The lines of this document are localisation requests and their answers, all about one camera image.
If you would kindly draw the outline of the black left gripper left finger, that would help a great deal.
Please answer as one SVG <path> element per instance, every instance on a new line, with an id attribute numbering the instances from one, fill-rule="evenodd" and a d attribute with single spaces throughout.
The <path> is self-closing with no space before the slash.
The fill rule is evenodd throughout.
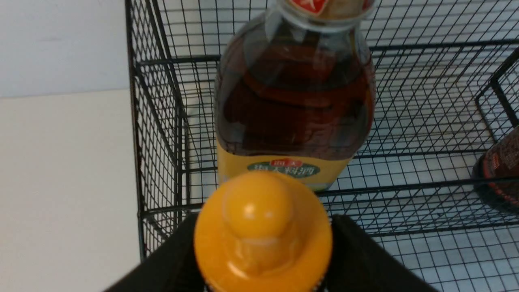
<path id="1" fill-rule="evenodd" d="M 197 214 L 189 215 L 174 233 L 139 266 L 107 292 L 204 292 L 193 235 Z"/>

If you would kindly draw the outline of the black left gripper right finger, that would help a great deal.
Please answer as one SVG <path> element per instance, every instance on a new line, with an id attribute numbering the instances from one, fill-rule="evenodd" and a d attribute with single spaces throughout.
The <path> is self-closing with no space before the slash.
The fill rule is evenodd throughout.
<path id="1" fill-rule="evenodd" d="M 331 220 L 332 257 L 324 280 L 328 292 L 435 292 L 379 246 L 347 215 Z"/>

